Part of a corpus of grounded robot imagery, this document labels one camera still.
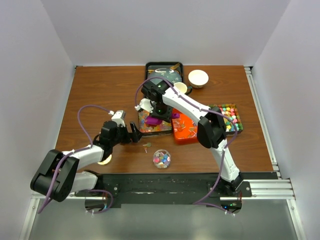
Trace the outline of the gold spoon on tray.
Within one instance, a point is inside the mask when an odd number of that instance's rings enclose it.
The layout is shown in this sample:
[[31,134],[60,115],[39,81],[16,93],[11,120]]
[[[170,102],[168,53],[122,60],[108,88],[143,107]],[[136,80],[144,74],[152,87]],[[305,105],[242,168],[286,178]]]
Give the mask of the gold spoon on tray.
[[[175,71],[179,66],[180,66],[180,63],[177,63],[177,64],[171,66],[170,69]],[[152,72],[154,72],[154,71],[155,71],[154,69],[148,69],[148,70],[147,70],[147,72],[148,72],[149,74],[152,73]]]

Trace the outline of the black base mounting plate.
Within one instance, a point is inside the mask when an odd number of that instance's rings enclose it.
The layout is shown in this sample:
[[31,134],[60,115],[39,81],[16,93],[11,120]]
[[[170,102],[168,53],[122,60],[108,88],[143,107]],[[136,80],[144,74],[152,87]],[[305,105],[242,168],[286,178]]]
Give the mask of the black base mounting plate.
[[114,208],[122,204],[191,205],[206,194],[210,204],[219,204],[222,197],[240,200],[252,196],[248,181],[243,181],[235,191],[221,180],[213,187],[217,176],[216,173],[101,174],[94,192],[82,190],[75,196],[101,200],[105,190],[113,196]]

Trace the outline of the black serving tray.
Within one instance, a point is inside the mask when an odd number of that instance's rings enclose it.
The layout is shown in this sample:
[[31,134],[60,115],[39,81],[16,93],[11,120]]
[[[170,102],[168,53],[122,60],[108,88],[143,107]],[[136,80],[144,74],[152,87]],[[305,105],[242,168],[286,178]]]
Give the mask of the black serving tray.
[[145,65],[146,81],[141,92],[152,101],[160,102],[162,95],[175,83],[184,83],[184,69],[181,62],[148,62]]

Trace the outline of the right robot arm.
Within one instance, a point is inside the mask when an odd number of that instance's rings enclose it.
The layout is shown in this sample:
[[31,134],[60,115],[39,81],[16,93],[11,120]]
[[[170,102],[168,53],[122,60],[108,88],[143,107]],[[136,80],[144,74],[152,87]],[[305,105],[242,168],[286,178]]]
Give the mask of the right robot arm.
[[212,188],[218,187],[227,196],[235,196],[241,190],[244,178],[229,150],[229,145],[238,134],[236,128],[232,139],[227,140],[225,120],[231,124],[233,121],[222,114],[219,107],[210,108],[197,102],[165,79],[158,84],[147,79],[138,87],[138,90],[143,93],[145,98],[135,103],[137,111],[145,110],[152,118],[170,122],[172,114],[166,113],[162,109],[172,108],[197,124],[196,137],[198,142],[211,151],[219,167],[218,177]]

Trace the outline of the purple plastic scoop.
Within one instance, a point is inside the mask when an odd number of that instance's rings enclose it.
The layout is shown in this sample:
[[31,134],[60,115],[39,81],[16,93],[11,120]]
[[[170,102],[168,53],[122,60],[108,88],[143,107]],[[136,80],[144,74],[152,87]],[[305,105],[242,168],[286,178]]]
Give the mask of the purple plastic scoop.
[[[178,118],[180,118],[179,113],[173,113],[171,115],[171,119],[178,119]],[[147,116],[144,122],[147,125],[157,126],[157,125],[160,125],[163,122],[163,120],[152,117],[152,116]]]

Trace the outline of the white ceramic bowl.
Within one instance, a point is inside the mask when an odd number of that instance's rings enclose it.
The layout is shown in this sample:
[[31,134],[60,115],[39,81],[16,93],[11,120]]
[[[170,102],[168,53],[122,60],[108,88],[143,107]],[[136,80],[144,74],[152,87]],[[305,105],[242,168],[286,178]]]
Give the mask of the white ceramic bowl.
[[188,74],[188,80],[193,88],[201,89],[208,83],[209,76],[205,71],[196,69]]

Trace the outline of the dark green mug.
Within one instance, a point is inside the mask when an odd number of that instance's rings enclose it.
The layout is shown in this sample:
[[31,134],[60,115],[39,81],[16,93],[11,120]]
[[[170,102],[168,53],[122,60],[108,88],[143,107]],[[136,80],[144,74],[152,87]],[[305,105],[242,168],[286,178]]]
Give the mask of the dark green mug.
[[185,83],[183,82],[176,82],[174,83],[174,86],[183,94],[185,95],[189,95],[192,91],[193,88],[192,86],[187,86]]

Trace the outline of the clear glass jar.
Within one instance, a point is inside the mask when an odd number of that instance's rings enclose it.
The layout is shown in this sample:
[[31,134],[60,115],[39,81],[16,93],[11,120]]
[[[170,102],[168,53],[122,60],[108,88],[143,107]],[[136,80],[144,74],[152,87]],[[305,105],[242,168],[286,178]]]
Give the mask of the clear glass jar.
[[152,161],[158,169],[166,169],[171,164],[172,157],[167,150],[159,149],[153,154]]

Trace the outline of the blue-grey ceramic plate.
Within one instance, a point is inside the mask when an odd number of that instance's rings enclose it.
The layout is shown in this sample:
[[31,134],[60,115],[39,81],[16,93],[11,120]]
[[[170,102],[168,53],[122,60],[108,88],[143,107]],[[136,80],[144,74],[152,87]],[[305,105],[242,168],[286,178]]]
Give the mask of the blue-grey ceramic plate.
[[159,84],[162,79],[167,79],[167,81],[172,84],[183,82],[181,74],[177,70],[173,70],[170,68],[155,69],[151,73],[149,73],[146,78],[153,78],[151,82],[156,85]]

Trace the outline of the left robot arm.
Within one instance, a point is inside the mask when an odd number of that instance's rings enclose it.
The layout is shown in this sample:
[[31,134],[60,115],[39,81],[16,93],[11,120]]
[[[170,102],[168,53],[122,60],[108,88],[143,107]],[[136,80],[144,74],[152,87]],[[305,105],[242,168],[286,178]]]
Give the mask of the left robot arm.
[[143,133],[134,122],[130,123],[130,128],[132,132],[128,132],[126,126],[117,125],[115,121],[106,121],[92,144],[71,151],[50,150],[34,174],[30,189],[57,202],[64,201],[71,192],[82,190],[92,196],[99,196],[104,190],[104,184],[98,177],[90,173],[88,180],[82,180],[77,171],[106,160],[118,144],[139,142]]

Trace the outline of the orange plastic candy box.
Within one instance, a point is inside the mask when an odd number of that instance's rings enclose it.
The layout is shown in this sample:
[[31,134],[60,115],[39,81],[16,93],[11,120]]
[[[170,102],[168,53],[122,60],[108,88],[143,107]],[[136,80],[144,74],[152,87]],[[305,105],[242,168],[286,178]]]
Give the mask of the orange plastic candy box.
[[174,118],[171,119],[171,125],[175,142],[179,145],[197,143],[197,123],[177,109],[172,110],[172,116]]

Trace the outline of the gummy candy tin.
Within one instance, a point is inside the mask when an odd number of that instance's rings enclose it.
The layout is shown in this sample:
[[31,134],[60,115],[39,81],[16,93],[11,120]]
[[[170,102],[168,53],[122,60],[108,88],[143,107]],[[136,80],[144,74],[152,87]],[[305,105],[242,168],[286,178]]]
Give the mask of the gummy candy tin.
[[138,112],[138,128],[144,137],[170,135],[173,131],[172,125],[166,121],[160,124],[147,124],[149,112],[143,110]]

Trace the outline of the star candy tin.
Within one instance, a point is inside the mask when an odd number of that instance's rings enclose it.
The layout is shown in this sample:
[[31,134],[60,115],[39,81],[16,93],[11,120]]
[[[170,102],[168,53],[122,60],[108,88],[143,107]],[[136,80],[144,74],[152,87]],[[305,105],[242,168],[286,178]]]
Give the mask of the star candy tin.
[[240,134],[244,130],[244,126],[236,104],[210,104],[208,106],[210,108],[218,107],[221,113],[227,116],[232,121],[231,123],[226,118],[223,119],[226,126],[227,136],[233,136],[236,133],[235,129],[237,129],[238,134]]

